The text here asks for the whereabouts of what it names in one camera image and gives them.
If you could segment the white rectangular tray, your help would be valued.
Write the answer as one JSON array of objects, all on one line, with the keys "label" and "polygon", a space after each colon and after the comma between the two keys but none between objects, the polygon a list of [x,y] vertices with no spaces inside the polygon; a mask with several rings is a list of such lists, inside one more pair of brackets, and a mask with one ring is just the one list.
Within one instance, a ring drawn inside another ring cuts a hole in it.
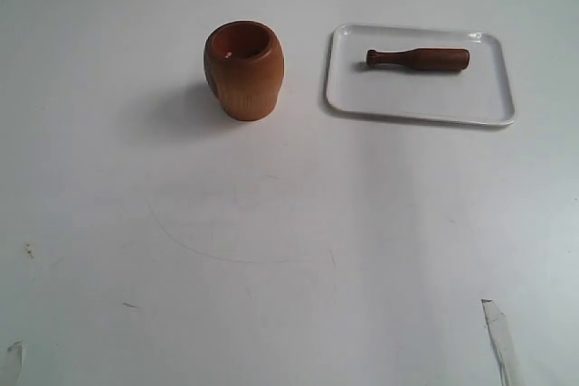
[{"label": "white rectangular tray", "polygon": [[[465,49],[469,66],[442,72],[365,63],[370,49],[421,48]],[[501,44],[475,31],[344,24],[332,35],[325,97],[335,111],[356,117],[504,127],[516,116]]]}]

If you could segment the wooden mortar cup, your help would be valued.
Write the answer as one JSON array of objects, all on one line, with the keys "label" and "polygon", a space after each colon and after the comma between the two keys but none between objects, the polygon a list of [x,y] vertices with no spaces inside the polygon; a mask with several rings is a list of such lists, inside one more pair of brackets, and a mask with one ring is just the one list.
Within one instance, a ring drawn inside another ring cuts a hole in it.
[{"label": "wooden mortar cup", "polygon": [[[232,56],[226,59],[228,52]],[[267,117],[276,108],[284,73],[280,40],[265,24],[223,24],[205,42],[206,81],[224,112],[236,120]]]}]

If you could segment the clear tape strip right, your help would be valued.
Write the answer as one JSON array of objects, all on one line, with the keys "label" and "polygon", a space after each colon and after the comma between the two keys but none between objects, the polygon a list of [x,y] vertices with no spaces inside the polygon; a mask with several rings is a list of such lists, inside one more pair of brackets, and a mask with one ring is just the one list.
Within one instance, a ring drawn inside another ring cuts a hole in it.
[{"label": "clear tape strip right", "polygon": [[497,360],[501,384],[524,386],[526,383],[520,371],[507,317],[493,300],[482,299],[481,304],[489,340]]}]

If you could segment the dark wooden pestle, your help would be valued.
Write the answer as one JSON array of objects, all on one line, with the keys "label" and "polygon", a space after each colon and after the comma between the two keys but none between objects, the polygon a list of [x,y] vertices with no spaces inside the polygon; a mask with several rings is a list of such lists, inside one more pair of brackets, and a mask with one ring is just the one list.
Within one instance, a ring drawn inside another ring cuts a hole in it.
[{"label": "dark wooden pestle", "polygon": [[402,52],[368,50],[365,63],[369,68],[393,65],[412,71],[461,72],[470,64],[470,52],[456,48],[417,48]]}]

